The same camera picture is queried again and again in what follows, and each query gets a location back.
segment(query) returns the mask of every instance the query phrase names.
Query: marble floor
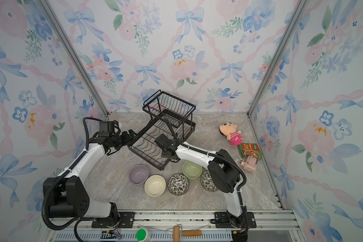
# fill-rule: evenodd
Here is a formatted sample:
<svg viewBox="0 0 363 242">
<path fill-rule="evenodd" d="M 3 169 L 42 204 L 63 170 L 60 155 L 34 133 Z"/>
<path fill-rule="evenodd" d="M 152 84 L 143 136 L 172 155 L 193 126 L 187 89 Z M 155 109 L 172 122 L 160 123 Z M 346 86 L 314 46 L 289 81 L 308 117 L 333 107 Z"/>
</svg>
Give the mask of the marble floor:
<svg viewBox="0 0 363 242">
<path fill-rule="evenodd" d="M 116 114 L 109 120 L 117 120 L 122 130 L 133 129 L 139 132 L 150 121 L 149 114 Z M 226 137 L 218 131 L 218 126 L 224 122 L 237 124 L 242 131 L 245 143 L 255 143 L 250 125 L 245 114 L 194 114 L 195 131 L 187 142 L 203 149 L 218 151 L 225 149 L 235 162 L 240 155 L 236 146 L 232 146 Z M 177 173 L 182 173 L 184 160 L 177 163 L 169 162 L 163 171 L 151 166 L 127 146 L 111 156 L 103 156 L 93 167 L 85 180 L 84 186 L 89 191 L 90 198 L 115 202 L 120 210 L 225 210 L 226 201 L 221 191 L 206 191 L 200 184 L 200 179 L 189 179 L 190 188 L 182 196 L 172 195 L 166 188 L 164 194 L 151 197 L 145 193 L 144 184 L 135 186 L 128 180 L 129 170 L 135 165 L 148 167 L 149 175 L 161 175 L 168 179 Z M 274 210 L 280 204 L 276 201 L 266 170 L 260 162 L 256 172 L 245 171 L 247 183 L 242 187 L 242 198 L 248 210 Z"/>
</svg>

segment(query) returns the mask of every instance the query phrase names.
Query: plush doll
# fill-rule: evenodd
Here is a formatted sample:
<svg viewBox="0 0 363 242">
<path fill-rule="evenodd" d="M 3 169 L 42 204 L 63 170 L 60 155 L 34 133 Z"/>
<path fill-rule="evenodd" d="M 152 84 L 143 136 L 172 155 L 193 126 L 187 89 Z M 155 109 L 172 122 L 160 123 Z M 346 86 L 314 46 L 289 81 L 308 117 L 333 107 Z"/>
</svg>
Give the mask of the plush doll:
<svg viewBox="0 0 363 242">
<path fill-rule="evenodd" d="M 222 135 L 227 136 L 227 140 L 230 141 L 232 145 L 239 145 L 242 143 L 243 138 L 241 136 L 241 131 L 237 131 L 236 124 L 226 122 L 219 126 L 219 132 Z"/>
</svg>

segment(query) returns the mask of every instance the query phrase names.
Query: food package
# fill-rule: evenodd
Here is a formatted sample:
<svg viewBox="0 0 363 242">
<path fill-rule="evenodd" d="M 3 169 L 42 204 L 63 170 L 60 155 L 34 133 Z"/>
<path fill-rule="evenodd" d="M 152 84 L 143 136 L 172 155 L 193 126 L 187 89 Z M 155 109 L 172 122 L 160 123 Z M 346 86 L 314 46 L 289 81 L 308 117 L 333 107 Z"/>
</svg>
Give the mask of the food package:
<svg viewBox="0 0 363 242">
<path fill-rule="evenodd" d="M 262 159 L 262 152 L 259 149 L 257 144 L 254 144 L 254 143 L 241 143 L 241 144 L 238 145 L 238 151 L 239 151 L 239 154 L 241 155 L 243 160 L 247 156 L 254 157 L 257 160 Z"/>
</svg>

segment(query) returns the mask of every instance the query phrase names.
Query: black metal basket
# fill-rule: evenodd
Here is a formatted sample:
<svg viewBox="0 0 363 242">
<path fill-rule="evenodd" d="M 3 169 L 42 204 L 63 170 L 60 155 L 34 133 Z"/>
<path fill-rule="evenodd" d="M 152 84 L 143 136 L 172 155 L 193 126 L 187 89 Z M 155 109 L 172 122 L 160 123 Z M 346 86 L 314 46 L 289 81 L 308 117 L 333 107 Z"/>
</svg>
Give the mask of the black metal basket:
<svg viewBox="0 0 363 242">
<path fill-rule="evenodd" d="M 168 119 L 174 128 L 179 128 L 196 109 L 196 106 L 174 95 L 158 90 L 144 101 L 142 109 L 152 117 L 157 117 L 162 121 Z"/>
<path fill-rule="evenodd" d="M 161 157 L 161 149 L 155 143 L 161 134 L 173 139 L 164 119 L 171 122 L 177 137 L 186 141 L 195 130 L 192 112 L 196 106 L 161 90 L 156 93 L 149 98 L 152 99 L 147 104 L 148 99 L 144 102 L 143 110 L 150 114 L 150 122 L 137 134 L 135 141 L 128 144 L 128 148 L 152 166 L 164 170 L 170 159 Z"/>
</svg>

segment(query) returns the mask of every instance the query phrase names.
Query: black and white leaf-pattern bowl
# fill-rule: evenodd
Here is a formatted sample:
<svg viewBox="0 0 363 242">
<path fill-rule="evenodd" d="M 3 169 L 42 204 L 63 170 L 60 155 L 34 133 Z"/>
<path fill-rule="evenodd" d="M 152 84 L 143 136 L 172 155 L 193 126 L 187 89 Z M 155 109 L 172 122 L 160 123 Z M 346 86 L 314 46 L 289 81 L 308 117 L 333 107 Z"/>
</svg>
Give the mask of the black and white leaf-pattern bowl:
<svg viewBox="0 0 363 242">
<path fill-rule="evenodd" d="M 213 179 L 211 178 L 211 175 L 208 171 L 203 172 L 200 177 L 200 183 L 202 184 L 204 189 L 209 192 L 216 192 L 219 190 L 219 188 L 214 185 Z"/>
<path fill-rule="evenodd" d="M 176 174 L 168 180 L 168 190 L 170 193 L 176 196 L 181 196 L 188 191 L 190 182 L 188 178 L 183 174 Z"/>
</svg>

